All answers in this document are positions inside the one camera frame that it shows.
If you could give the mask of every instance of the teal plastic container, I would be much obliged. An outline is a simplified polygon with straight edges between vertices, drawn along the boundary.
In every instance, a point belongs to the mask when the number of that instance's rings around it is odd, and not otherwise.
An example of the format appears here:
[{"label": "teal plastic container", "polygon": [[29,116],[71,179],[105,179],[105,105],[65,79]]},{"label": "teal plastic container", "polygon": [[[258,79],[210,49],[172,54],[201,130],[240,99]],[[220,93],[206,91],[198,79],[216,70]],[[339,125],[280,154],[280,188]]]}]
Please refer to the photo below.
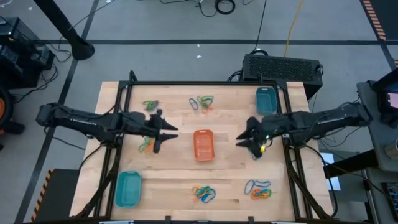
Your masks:
[{"label": "teal plastic container", "polygon": [[115,204],[122,208],[136,206],[141,198],[141,176],[136,171],[119,174],[116,184]]},{"label": "teal plastic container", "polygon": [[276,91],[271,87],[260,87],[256,92],[257,113],[269,116],[278,109]]}]

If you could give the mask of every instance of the gray floor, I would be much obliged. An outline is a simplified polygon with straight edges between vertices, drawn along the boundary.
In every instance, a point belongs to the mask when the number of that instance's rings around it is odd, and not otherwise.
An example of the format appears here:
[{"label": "gray floor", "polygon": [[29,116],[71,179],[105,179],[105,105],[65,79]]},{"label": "gray floor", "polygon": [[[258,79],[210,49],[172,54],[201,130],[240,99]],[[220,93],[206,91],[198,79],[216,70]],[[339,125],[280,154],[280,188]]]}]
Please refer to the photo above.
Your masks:
[{"label": "gray floor", "polygon": [[[74,24],[86,16],[94,0],[58,0],[65,15]],[[214,11],[212,1],[203,10]],[[106,4],[99,1],[99,7]],[[90,27],[89,40],[255,40],[263,1],[248,6],[237,1],[231,15],[206,18],[193,2],[163,5],[158,1],[116,0],[98,11]],[[299,0],[268,0],[261,32],[262,40],[285,40]],[[14,0],[0,8],[2,16],[20,17],[41,39],[57,40],[60,34],[32,0]],[[79,34],[85,21],[76,27]],[[293,29],[292,40],[376,40],[359,0],[306,0]],[[139,80],[226,80],[241,68],[244,54],[253,45],[95,45],[88,60],[78,62],[65,104],[80,110],[94,111],[101,82],[128,79],[134,70]],[[260,45],[270,55],[283,56],[284,45]],[[394,58],[398,47],[389,46]],[[391,69],[378,45],[291,45],[289,57],[315,59],[325,67],[324,86],[318,92],[314,111],[327,110],[356,99],[357,82],[377,80]],[[0,143],[0,222],[13,223],[33,168],[39,156],[44,133],[34,118],[40,105],[57,101],[72,60],[56,63],[59,77],[44,91],[31,94],[16,106],[15,119],[26,125],[21,136],[3,135]],[[330,138],[341,142],[350,132]],[[55,136],[85,146],[78,133],[57,128]],[[367,129],[352,134],[342,151],[366,151],[371,148]],[[42,173],[35,188],[25,221],[30,220],[45,173],[53,168],[77,169],[83,151],[52,141]],[[350,203],[341,202],[342,219],[361,221]]]}]

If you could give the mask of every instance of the metal frame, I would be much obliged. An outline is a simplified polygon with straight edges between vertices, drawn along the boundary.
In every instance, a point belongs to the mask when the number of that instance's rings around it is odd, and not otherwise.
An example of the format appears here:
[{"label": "metal frame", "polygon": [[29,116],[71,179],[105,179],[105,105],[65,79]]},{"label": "metal frame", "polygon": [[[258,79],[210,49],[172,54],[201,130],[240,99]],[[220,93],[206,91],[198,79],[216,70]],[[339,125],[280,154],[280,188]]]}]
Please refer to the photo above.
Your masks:
[{"label": "metal frame", "polygon": [[[120,109],[120,102],[121,102],[121,97],[124,89],[127,89],[127,94],[126,94],[126,100],[124,102],[124,112],[128,112],[129,110],[129,105],[130,105],[130,100],[131,100],[131,93],[134,85],[227,85],[227,86],[243,86],[243,85],[249,85],[249,86],[272,86],[275,90],[278,90],[279,88],[282,89],[283,94],[284,94],[284,101],[286,105],[286,110],[287,112],[291,112],[291,106],[290,106],[290,99],[289,99],[289,93],[287,91],[287,85],[284,83],[281,83],[280,81],[276,82],[192,82],[192,81],[186,81],[186,82],[170,82],[170,81],[160,81],[160,82],[150,82],[150,81],[137,81],[137,78],[134,74],[134,72],[130,72],[130,80],[128,81],[120,81],[119,86],[118,86],[118,92],[116,95],[116,101],[115,101],[115,111],[118,111]],[[277,91],[277,103],[278,103],[278,114],[282,113],[282,107],[280,103],[280,95],[279,91]],[[59,220],[55,222],[43,222],[43,223],[98,223],[99,221],[106,221],[106,220],[111,220],[111,213],[113,209],[113,200],[114,200],[114,192],[115,192],[115,187],[116,187],[116,180],[117,180],[117,174],[118,174],[118,169],[119,169],[119,163],[120,163],[120,158],[121,158],[121,152],[122,152],[122,145],[123,145],[123,136],[115,136],[115,142],[117,143],[117,147],[115,148],[110,148],[107,147],[105,157],[104,157],[104,163],[103,163],[103,168],[101,171],[101,179],[99,182],[99,185],[103,185],[106,181],[105,179],[111,175],[108,174],[108,169],[109,169],[109,162],[111,158],[111,154],[113,149],[116,150],[115,152],[115,157],[114,157],[114,165],[117,165],[116,169],[116,174],[113,173],[112,175],[112,180],[110,182],[110,188],[109,188],[109,196],[108,196],[108,201],[106,203],[106,213],[105,216],[100,216],[100,210],[102,206],[102,199],[103,199],[103,193],[97,200],[97,203],[94,208],[94,213],[93,217],[76,217],[68,220]],[[294,211],[294,217],[296,222],[302,222],[302,223],[308,223],[308,224],[316,224],[316,223],[324,223],[324,224],[332,224],[332,223],[339,223],[339,224],[355,224],[355,222],[342,222],[342,221],[337,221],[337,220],[330,220],[330,219],[313,219],[312,216],[312,209],[310,206],[309,201],[312,200],[314,201],[315,199],[308,193],[305,194],[303,193],[303,202],[305,206],[305,214],[306,218],[302,218],[300,216],[300,207],[299,207],[299,202],[297,198],[297,192],[296,192],[296,184],[297,186],[301,186],[301,191],[303,190],[302,187],[306,189],[306,181],[305,181],[305,175],[304,175],[304,169],[302,166],[302,159],[300,155],[300,150],[299,149],[294,149],[294,154],[295,154],[295,160],[297,163],[297,170],[298,170],[298,175],[289,175],[289,173],[293,170],[294,168],[292,166],[292,160],[290,158],[290,144],[289,144],[289,137],[288,136],[283,136],[282,137],[282,142],[283,142],[283,147],[284,147],[284,156],[285,156],[285,162],[286,162],[286,168],[287,168],[287,173],[288,173],[288,180],[289,180],[289,187],[290,187],[290,195],[292,199],[292,207]],[[172,221],[170,216],[166,216],[165,220],[135,220],[134,223],[150,223],[150,224],[155,224],[155,223],[164,223],[164,224],[171,224],[171,223],[178,223],[178,224],[185,224],[185,223],[219,223],[219,224],[225,224],[225,223],[232,223],[232,224],[243,224],[243,223],[261,223],[261,224],[278,224],[278,222],[271,222],[271,221],[266,221],[266,222],[259,222],[255,221],[254,217],[250,216],[248,217],[247,221],[211,221],[211,220],[192,220],[192,221]]]}]

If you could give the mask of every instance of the wooden table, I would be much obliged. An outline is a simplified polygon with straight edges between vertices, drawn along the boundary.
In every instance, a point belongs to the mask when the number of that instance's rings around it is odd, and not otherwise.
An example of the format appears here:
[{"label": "wooden table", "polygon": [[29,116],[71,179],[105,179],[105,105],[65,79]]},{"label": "wooden table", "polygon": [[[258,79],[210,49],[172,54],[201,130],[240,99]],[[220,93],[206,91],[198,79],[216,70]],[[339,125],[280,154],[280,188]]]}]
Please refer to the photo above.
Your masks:
[{"label": "wooden table", "polygon": [[[114,105],[118,82],[104,82],[99,93],[96,113],[104,113]],[[288,83],[293,111],[308,111],[302,83]],[[130,111],[148,114],[145,100],[159,100],[167,122],[178,127],[179,137],[166,141],[158,154],[140,153],[141,136],[124,136],[119,171],[136,170],[142,178],[141,201],[134,208],[113,206],[112,219],[164,220],[248,220],[293,221],[287,170],[281,138],[257,161],[248,150],[236,147],[236,136],[246,127],[246,120],[256,116],[258,86],[133,86]],[[194,112],[188,102],[198,95],[213,95],[214,110],[203,114]],[[284,105],[280,91],[281,104]],[[214,132],[216,157],[211,162],[197,162],[193,154],[193,132],[210,129]],[[98,147],[89,140],[85,156]],[[105,150],[98,151],[83,166],[77,183],[70,215],[76,215],[97,190]],[[329,214],[333,213],[320,158],[311,150],[302,149],[302,162],[309,191]],[[272,196],[265,200],[251,200],[244,194],[249,179],[269,180]],[[216,198],[208,204],[194,202],[192,187],[209,185],[216,190]],[[305,217],[299,189],[300,213]],[[104,215],[108,191],[103,196],[101,214]]]}]

